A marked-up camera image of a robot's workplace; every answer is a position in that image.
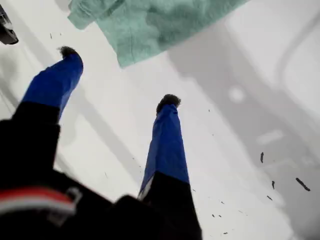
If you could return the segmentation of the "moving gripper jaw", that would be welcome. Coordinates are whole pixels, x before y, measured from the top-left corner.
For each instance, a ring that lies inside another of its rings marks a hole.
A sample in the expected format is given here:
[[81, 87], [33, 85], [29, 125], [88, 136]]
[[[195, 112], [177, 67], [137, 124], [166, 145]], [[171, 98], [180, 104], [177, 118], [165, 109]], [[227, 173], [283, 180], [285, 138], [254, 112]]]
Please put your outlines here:
[[63, 110], [83, 74], [80, 55], [69, 46], [62, 59], [30, 82], [10, 118], [0, 121], [0, 173], [43, 173], [53, 169]]

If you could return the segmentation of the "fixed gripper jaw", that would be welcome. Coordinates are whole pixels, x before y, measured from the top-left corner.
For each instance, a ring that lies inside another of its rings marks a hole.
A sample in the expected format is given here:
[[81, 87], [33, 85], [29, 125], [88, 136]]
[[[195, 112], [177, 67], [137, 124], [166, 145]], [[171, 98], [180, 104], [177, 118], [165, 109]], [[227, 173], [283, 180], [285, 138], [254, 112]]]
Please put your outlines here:
[[202, 230], [192, 196], [182, 138], [179, 97], [166, 94], [156, 107], [138, 199], [169, 224], [169, 239], [200, 240]]

